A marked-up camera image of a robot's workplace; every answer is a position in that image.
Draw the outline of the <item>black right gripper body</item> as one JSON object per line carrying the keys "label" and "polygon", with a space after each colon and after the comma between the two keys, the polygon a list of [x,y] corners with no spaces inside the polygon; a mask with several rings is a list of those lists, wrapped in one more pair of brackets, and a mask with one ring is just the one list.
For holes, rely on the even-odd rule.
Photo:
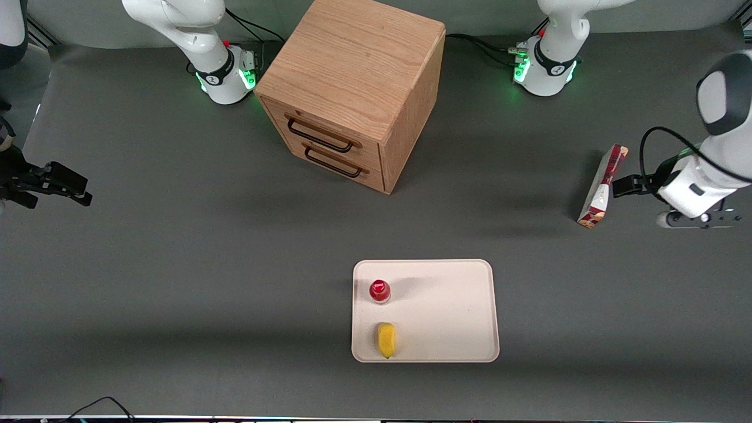
{"label": "black right gripper body", "polygon": [[1,153],[1,199],[20,204],[24,208],[34,209],[38,203],[37,196],[27,192],[40,188],[45,167],[30,164],[24,158],[22,150],[11,146]]}

